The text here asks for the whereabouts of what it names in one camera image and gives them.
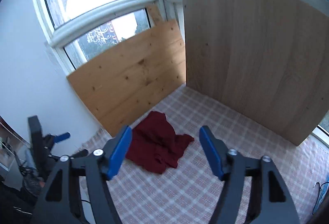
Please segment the dark red knit sweater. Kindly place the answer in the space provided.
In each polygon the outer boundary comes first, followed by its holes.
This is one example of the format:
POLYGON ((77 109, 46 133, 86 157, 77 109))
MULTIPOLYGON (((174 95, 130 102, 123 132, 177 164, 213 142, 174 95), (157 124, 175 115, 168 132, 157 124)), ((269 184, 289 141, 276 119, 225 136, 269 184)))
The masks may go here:
POLYGON ((193 141, 188 134, 176 134, 164 113, 151 111, 133 128, 125 157, 149 172, 163 174, 167 168, 178 167, 178 160, 193 141))

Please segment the pink plaid tablecloth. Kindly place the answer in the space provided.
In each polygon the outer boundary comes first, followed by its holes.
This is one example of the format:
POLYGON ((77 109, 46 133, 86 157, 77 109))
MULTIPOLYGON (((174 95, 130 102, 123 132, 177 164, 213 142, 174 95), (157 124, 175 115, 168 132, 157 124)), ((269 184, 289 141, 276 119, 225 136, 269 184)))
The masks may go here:
POLYGON ((83 159, 96 223, 304 223, 328 152, 179 87, 83 159))

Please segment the knotty pine wood board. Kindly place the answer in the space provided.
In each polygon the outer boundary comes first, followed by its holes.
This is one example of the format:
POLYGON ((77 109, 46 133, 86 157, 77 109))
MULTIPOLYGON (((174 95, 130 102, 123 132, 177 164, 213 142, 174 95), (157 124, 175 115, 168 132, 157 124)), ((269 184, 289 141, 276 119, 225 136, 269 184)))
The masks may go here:
POLYGON ((67 79, 101 126, 116 136, 186 81, 185 43, 176 20, 156 5, 154 26, 94 57, 67 79))

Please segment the light oak wood panel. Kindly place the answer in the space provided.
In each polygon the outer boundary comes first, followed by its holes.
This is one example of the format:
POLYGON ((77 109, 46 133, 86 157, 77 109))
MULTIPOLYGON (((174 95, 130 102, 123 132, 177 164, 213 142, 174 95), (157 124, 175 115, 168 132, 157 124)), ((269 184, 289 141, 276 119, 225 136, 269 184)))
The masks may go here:
POLYGON ((182 0, 186 84, 301 144, 328 112, 328 14, 301 0, 182 0))

